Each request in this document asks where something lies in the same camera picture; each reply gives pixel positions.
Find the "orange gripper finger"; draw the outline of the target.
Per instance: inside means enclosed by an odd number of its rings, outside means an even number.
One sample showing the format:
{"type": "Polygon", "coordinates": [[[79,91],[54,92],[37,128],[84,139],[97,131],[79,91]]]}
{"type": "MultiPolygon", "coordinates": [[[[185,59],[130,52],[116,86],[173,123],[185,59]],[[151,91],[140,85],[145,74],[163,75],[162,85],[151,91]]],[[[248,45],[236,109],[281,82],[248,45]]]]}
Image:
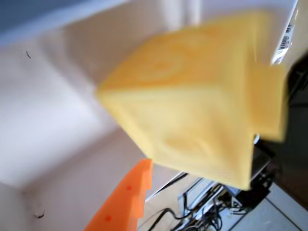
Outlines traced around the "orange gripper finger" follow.
{"type": "Polygon", "coordinates": [[[135,231],[152,187],[153,161],[145,158],[121,180],[85,227],[86,231],[135,231]]]}

